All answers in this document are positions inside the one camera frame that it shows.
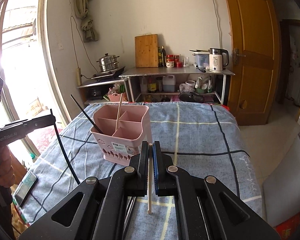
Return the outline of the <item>left hand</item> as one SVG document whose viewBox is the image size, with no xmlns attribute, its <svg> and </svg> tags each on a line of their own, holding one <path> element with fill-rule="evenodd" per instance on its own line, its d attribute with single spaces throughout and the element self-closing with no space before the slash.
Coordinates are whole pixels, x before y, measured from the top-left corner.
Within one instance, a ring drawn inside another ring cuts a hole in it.
<svg viewBox="0 0 300 240">
<path fill-rule="evenodd" d="M 8 146 L 4 146 L 0 148 L 0 186 L 9 188 L 13 186 L 14 182 L 11 151 Z"/>
</svg>

